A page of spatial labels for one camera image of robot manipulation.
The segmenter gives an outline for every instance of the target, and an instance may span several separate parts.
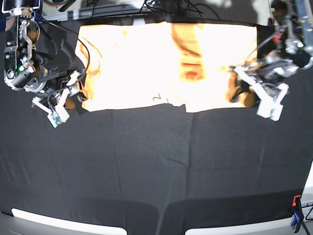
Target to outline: red clamp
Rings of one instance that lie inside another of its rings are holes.
[[[296,200],[296,198],[298,198],[298,197],[301,197],[301,195],[298,194],[298,195],[295,195],[295,196],[293,197],[293,203],[292,203],[292,206],[293,206],[293,207],[295,207],[295,200]]]

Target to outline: blue clamp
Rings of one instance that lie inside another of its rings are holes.
[[[297,210],[294,210],[294,219],[293,219],[293,222],[291,223],[291,226],[295,226],[296,224],[300,223],[300,215],[299,215],[299,212]]]

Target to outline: black table surface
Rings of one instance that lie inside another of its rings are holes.
[[[146,19],[160,21],[185,20]],[[133,18],[62,25],[78,31],[94,23],[132,25]],[[75,48],[77,36],[45,28]],[[264,37],[266,29],[258,28]],[[37,49],[53,52],[44,36]],[[68,61],[61,54],[49,65],[62,69]],[[312,71],[287,79],[290,94],[278,122],[257,116],[256,108],[189,114],[184,106],[164,104],[93,113],[77,108],[54,129],[44,111],[31,108],[33,94],[0,83],[0,211],[122,227],[130,235],[290,217],[313,159]]]

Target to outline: garment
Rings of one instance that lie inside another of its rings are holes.
[[[89,111],[162,103],[187,112],[245,107],[227,99],[229,66],[257,46],[256,27],[204,23],[89,25],[80,36],[90,51],[85,87]],[[87,63],[78,42],[76,54]]]

